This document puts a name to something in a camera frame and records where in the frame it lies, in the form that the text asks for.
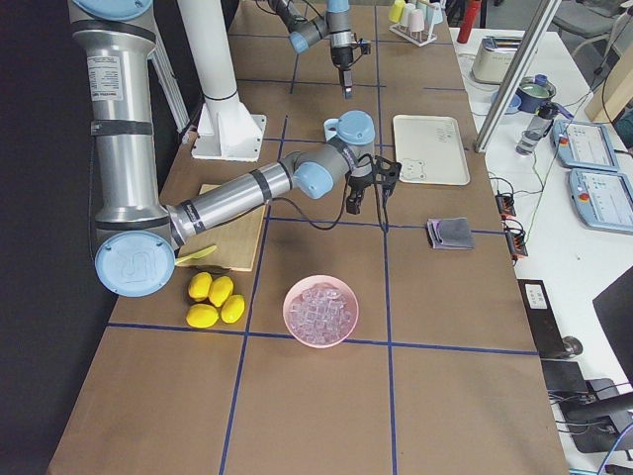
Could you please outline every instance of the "white tray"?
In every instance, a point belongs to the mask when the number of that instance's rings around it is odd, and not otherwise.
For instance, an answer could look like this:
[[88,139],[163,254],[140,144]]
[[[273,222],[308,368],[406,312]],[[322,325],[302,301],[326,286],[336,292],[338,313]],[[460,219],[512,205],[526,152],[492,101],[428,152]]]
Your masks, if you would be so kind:
[[457,121],[452,117],[394,117],[396,160],[405,183],[466,185],[471,181]]

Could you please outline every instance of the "bowl of ice cubes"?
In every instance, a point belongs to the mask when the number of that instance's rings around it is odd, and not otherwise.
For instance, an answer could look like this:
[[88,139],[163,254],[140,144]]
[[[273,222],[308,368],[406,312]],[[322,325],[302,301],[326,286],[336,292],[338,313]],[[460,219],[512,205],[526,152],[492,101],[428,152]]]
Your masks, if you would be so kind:
[[312,275],[297,282],[284,300],[284,323],[301,343],[330,348],[348,338],[358,322],[358,301],[345,282]]

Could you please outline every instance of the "blue cable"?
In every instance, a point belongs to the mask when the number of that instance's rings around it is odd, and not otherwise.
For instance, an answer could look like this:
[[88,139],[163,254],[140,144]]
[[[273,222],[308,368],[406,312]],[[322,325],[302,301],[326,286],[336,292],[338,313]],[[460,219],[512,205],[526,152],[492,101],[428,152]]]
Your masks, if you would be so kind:
[[597,472],[590,472],[588,470],[579,470],[576,468],[570,468],[570,474],[571,475],[600,475],[602,471],[604,470],[604,467],[606,467],[606,462],[611,457],[611,455],[613,454],[617,446],[620,444],[620,442],[624,438],[624,435],[626,435],[628,431],[631,430],[632,428],[633,428],[633,423],[629,424],[615,439],[615,442],[613,442],[613,445],[611,446],[610,450],[604,456],[604,459],[602,460],[602,463],[600,464],[600,468],[597,469]]

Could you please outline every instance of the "brown table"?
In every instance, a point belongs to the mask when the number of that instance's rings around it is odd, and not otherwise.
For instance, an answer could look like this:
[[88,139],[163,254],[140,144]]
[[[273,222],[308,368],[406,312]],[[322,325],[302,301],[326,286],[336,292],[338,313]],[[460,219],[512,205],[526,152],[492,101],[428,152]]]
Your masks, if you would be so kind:
[[[241,4],[229,37],[239,94],[268,117],[257,166],[319,147],[323,120],[351,109],[372,115],[387,158],[395,114],[455,117],[473,142],[446,25],[418,48],[389,33],[387,12],[353,7],[374,52],[343,101],[326,42],[296,58],[279,19]],[[193,270],[177,268],[154,295],[120,298],[48,472],[567,473],[484,157],[466,154],[467,186],[398,184],[387,237],[371,194],[326,233],[273,204],[255,269],[232,274],[249,303],[234,326],[187,327]],[[196,160],[182,146],[162,201],[252,167]],[[332,219],[341,193],[289,197]],[[459,216],[476,248],[430,249],[427,219]],[[295,341],[281,317],[288,289],[312,274],[342,279],[359,299],[352,338],[328,350]]]

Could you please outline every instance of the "black monitor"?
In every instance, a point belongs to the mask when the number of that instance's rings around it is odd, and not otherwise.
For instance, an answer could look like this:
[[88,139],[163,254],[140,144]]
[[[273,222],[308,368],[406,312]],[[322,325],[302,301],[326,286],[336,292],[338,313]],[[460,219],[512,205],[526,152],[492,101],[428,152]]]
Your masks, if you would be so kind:
[[[622,274],[593,300],[604,334],[628,381],[633,381],[633,267]],[[610,380],[588,381],[590,403],[567,401],[560,404],[577,449],[583,453],[606,452],[633,417],[633,393],[619,394]],[[633,448],[633,430],[618,444],[618,450]]]

